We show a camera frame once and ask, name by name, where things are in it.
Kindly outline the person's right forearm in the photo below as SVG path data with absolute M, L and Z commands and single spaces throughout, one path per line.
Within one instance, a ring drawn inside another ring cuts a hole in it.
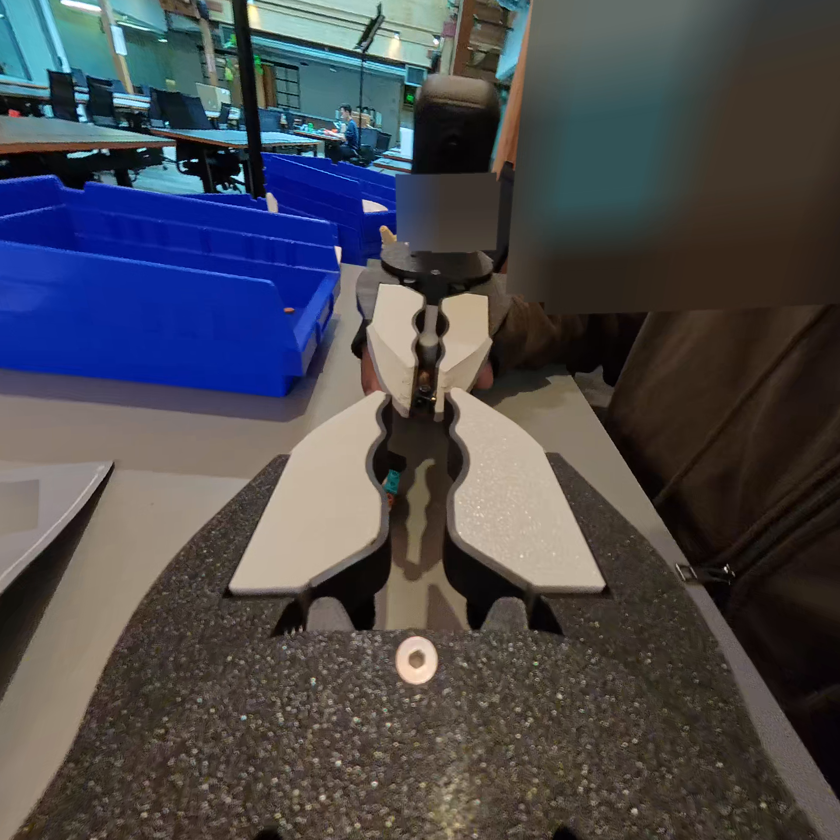
M 495 332 L 490 367 L 495 376 L 561 364 L 571 375 L 602 370 L 615 386 L 644 321 L 645 312 L 547 314 L 536 302 L 511 297 Z

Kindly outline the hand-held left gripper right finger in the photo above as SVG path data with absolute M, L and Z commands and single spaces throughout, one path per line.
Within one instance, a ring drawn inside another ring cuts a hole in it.
M 463 459 L 447 501 L 455 546 L 531 595 L 602 593 L 605 579 L 540 443 L 462 389 L 447 406 Z

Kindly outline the wooden column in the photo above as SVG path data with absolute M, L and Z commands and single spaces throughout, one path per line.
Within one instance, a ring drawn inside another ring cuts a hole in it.
M 508 93 L 507 106 L 502 117 L 497 143 L 497 152 L 492 167 L 497 180 L 500 182 L 506 168 L 516 168 L 520 121 L 522 114 L 522 94 L 526 74 L 529 35 L 532 10 L 529 9 L 524 18 L 524 30 L 521 39 L 518 61 L 514 69 L 511 86 Z

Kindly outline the black vertical pole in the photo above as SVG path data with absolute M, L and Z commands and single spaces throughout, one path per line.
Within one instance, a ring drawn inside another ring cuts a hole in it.
M 263 143 L 259 124 L 256 85 L 256 64 L 249 25 L 247 1 L 232 1 L 234 34 L 239 69 L 239 85 L 247 134 L 250 192 L 252 197 L 265 196 L 265 174 L 262 160 Z

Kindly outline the grey instruction booklet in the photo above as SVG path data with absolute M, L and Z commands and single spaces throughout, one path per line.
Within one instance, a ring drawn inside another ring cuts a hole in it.
M 1 592 L 65 531 L 112 470 L 111 461 L 1 469 Z

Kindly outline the person's right hand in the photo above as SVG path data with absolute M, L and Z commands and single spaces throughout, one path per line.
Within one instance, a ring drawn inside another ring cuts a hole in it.
M 360 356 L 360 376 L 361 388 L 364 396 L 368 396 L 373 392 L 381 392 L 382 384 L 379 382 L 375 366 L 371 354 L 366 344 L 362 347 Z M 492 387 L 494 382 L 494 374 L 490 362 L 484 363 L 482 369 L 477 375 L 475 383 L 472 385 L 472 390 L 484 391 Z

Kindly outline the grey desk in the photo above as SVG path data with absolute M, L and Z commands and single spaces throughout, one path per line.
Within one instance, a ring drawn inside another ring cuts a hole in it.
M 2 838 L 838 838 L 838 800 L 575 381 L 479 399 L 531 435 L 607 578 L 561 634 L 470 632 L 448 438 L 396 417 L 408 508 L 370 632 L 224 594 L 291 452 L 362 398 L 355 281 L 283 398 L 2 371 L 2 519 L 104 466 L 2 696 Z

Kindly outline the person's brown jacket torso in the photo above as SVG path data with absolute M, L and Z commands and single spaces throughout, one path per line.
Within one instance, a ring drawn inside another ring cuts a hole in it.
M 605 425 L 838 793 L 838 306 L 648 314 Z

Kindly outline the blue plastic bin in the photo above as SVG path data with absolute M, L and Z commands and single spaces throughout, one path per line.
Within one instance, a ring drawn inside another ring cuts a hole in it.
M 266 190 L 284 214 L 337 226 L 342 259 L 364 266 L 378 259 L 381 228 L 396 233 L 396 179 L 322 157 L 263 154 Z
M 282 397 L 340 290 L 335 224 L 54 176 L 2 181 L 4 370 Z

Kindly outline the black light stand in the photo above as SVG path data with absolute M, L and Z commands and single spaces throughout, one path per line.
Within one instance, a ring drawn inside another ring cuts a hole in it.
M 358 117 L 356 123 L 359 130 L 364 127 L 364 65 L 366 57 L 373 45 L 375 37 L 379 34 L 385 21 L 385 16 L 382 11 L 382 2 L 378 2 L 375 9 L 375 14 L 369 19 L 360 36 L 355 50 L 360 55 L 360 83 L 359 83 L 359 101 L 358 101 Z

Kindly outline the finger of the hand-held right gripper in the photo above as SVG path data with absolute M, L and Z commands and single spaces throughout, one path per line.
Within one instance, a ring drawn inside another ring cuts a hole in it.
M 402 417 L 412 411 L 418 369 L 417 318 L 424 311 L 424 297 L 399 284 L 378 287 L 374 312 L 367 328 L 367 349 L 378 382 L 391 396 Z
M 453 389 L 469 391 L 487 362 L 491 339 L 489 299 L 461 293 L 441 300 L 438 315 L 445 328 L 438 340 L 435 366 L 434 416 L 445 414 L 446 395 Z

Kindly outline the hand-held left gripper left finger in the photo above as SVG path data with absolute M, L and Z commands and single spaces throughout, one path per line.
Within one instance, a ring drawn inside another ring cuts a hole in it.
M 303 595 L 384 544 L 387 502 L 373 463 L 390 403 L 373 392 L 292 449 L 228 584 L 231 595 Z

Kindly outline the row of black office chairs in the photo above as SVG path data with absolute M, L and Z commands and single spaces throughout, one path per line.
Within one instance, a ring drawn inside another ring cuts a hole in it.
M 65 75 L 49 73 L 50 105 L 53 116 L 58 119 L 77 119 L 77 103 L 70 94 L 70 84 Z M 150 110 L 147 119 L 142 115 L 130 115 L 122 119 L 113 100 L 112 85 L 105 80 L 87 77 L 89 121 L 103 128 L 129 130 L 143 133 L 159 123 L 171 130 L 215 130 L 217 121 L 211 120 L 200 98 L 180 92 L 150 89 Z M 58 175 L 68 186 L 80 187 L 88 181 L 96 181 L 104 172 L 113 173 L 120 186 L 132 186 L 139 173 L 154 166 L 163 165 L 164 153 L 158 148 L 142 148 L 126 151 L 93 151 L 81 157 L 69 153 L 52 153 L 45 156 L 45 166 Z M 177 141 L 175 144 L 175 167 L 185 175 L 209 176 L 210 190 L 222 188 L 238 189 L 238 175 L 241 169 L 240 155 L 236 150 L 202 146 L 199 143 Z

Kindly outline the wood-edged office table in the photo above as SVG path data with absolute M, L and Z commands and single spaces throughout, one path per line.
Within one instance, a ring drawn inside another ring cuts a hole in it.
M 1 117 L 1 179 L 55 175 L 81 189 L 103 172 L 119 186 L 132 175 L 160 165 L 167 142 L 147 133 L 104 128 L 89 122 Z
M 246 131 L 234 129 L 171 129 L 152 128 L 151 134 L 164 141 L 164 146 L 175 147 L 176 166 L 179 172 L 198 177 L 205 194 L 216 194 L 223 184 L 223 166 L 218 156 L 226 157 L 223 163 L 233 163 L 237 158 L 244 177 L 247 193 L 261 197 L 265 194 L 263 153 L 272 151 L 315 153 L 319 140 L 311 140 L 296 133 L 259 132 L 258 142 L 249 142 Z

